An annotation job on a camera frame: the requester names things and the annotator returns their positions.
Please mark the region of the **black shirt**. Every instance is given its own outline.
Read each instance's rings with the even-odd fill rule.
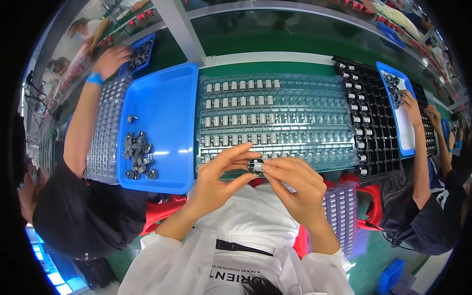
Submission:
[[[462,204],[467,197],[454,170],[447,175],[445,190],[431,194],[419,210],[413,187],[389,201],[380,222],[392,243],[402,242],[426,255],[440,255],[454,248],[461,234]]]
[[[55,250],[80,260],[126,248],[143,230],[148,193],[79,179],[61,161],[38,193],[33,226]]]

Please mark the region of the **person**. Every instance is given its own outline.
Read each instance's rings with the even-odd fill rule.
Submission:
[[[384,185],[384,215],[379,227],[387,233],[387,238],[392,239],[392,246],[405,242],[421,254],[440,255],[451,250],[461,235],[471,192],[467,195],[463,183],[458,181],[457,171],[452,168],[452,153],[448,150],[440,115],[434,106],[427,107],[427,117],[438,135],[445,181],[443,188],[430,190],[426,140],[418,102],[409,91],[401,90],[401,94],[402,107],[408,113],[415,133],[413,175],[405,173],[405,178],[410,180],[396,195],[385,194],[389,187]]]
[[[258,177],[251,173],[220,180],[261,156],[251,147],[225,149],[198,168],[188,202],[141,239],[118,294],[354,294],[322,207],[326,185],[306,162],[264,160],[268,183],[256,187],[247,185]],[[299,225],[313,250],[302,260],[292,248]]]
[[[124,45],[107,49],[95,63],[92,77],[107,79],[130,60],[131,54]],[[67,130],[62,159],[42,187],[25,173],[24,185],[18,191],[23,217],[45,243],[83,261],[131,243],[146,222],[147,200],[155,197],[83,179],[101,89],[99,81],[87,79]]]

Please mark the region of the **blue plastic bin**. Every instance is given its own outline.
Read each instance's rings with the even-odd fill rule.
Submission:
[[[400,277],[402,276],[403,268],[405,267],[405,261],[396,259],[390,266],[388,266],[380,275],[379,285],[377,292],[380,295],[387,294],[387,292],[395,286]]]
[[[131,73],[142,70],[143,68],[145,68],[149,65],[149,60],[151,60],[152,47],[154,46],[154,39],[156,39],[156,32],[147,35],[146,37],[142,38],[141,40],[139,40],[138,42],[136,42],[136,43],[134,43],[130,46],[131,50],[134,51],[135,48],[138,48],[139,46],[141,46],[141,44],[145,43],[149,39],[152,39],[152,42],[151,42],[151,47],[149,48],[148,59],[146,60],[146,62],[143,65],[141,65],[140,67],[137,67]],[[126,62],[123,65],[121,65],[121,67],[119,68],[118,76],[122,76],[126,72],[126,68],[128,67],[128,63],[129,62]]]
[[[402,155],[404,156],[411,156],[411,155],[414,155],[414,149],[407,149],[407,150],[404,150],[402,148],[402,138],[400,136],[400,130],[398,128],[398,119],[396,117],[396,113],[395,113],[395,107],[393,105],[393,101],[392,101],[392,97],[390,95],[390,92],[388,91],[388,88],[387,88],[387,83],[385,82],[385,78],[384,76],[382,75],[382,71],[385,71],[389,74],[392,74],[392,75],[395,75],[397,76],[398,78],[401,78],[401,79],[404,79],[405,80],[405,88],[407,90],[409,90],[412,94],[412,96],[416,99],[416,96],[414,94],[414,91],[413,91],[413,87],[412,87],[412,84],[410,82],[410,79],[408,79],[408,76],[405,75],[404,73],[400,72],[399,70],[395,69],[395,68],[392,68],[391,66],[388,66],[384,63],[381,63],[380,61],[376,62],[375,64],[377,66],[377,70],[379,71],[380,73],[380,77],[382,78],[382,82],[384,83],[385,85],[385,91],[387,91],[387,94],[388,94],[388,98],[390,99],[390,106],[392,107],[392,112],[393,112],[393,116],[395,118],[395,127],[396,127],[396,133],[398,134],[398,147],[400,148],[400,152],[402,153]]]
[[[117,178],[124,188],[167,194],[185,194],[194,181],[194,117],[198,66],[169,67],[132,82],[126,92],[118,131]],[[138,119],[127,122],[128,115]],[[122,155],[125,136],[144,131],[152,143],[157,179],[125,176],[133,163]]]

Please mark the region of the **black plastic tray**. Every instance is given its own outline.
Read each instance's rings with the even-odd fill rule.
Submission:
[[[353,85],[351,89],[346,89],[348,103],[358,106],[357,110],[351,109],[351,119],[354,127],[362,130],[362,135],[354,136],[359,157],[367,156],[366,161],[360,159],[359,167],[355,169],[361,186],[374,184],[399,174],[400,151],[395,120],[380,73],[375,67],[343,57],[334,56],[333,60],[337,62],[334,68],[344,83]],[[346,68],[340,68],[338,62],[346,65]],[[349,66],[354,66],[354,70],[349,70]],[[349,77],[343,77],[343,72],[348,73]],[[353,80],[353,74],[359,79]],[[359,84],[361,89],[356,90],[354,84]],[[349,93],[353,93],[355,98],[349,99]],[[359,100],[359,95],[363,95],[365,99]],[[367,106],[367,110],[362,110],[362,105]],[[354,116],[359,117],[361,122],[355,123]],[[370,123],[366,123],[363,117],[369,117]],[[372,135],[366,134],[368,129],[372,131]],[[364,143],[365,148],[360,148],[360,142]],[[361,175],[361,169],[366,169],[367,175]]]
[[[426,153],[428,157],[432,157],[438,153],[438,147],[436,146],[436,133],[434,133],[433,126],[430,120],[426,116],[426,107],[428,106],[428,100],[424,94],[424,89],[421,84],[410,79],[413,91],[416,95],[418,107],[420,107],[421,119],[424,125],[424,133],[426,135]]]

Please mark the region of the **blue wristband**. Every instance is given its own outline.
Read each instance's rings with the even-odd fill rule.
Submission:
[[[100,86],[103,85],[103,79],[101,78],[100,74],[97,72],[91,72],[87,78],[87,82],[97,83]]]

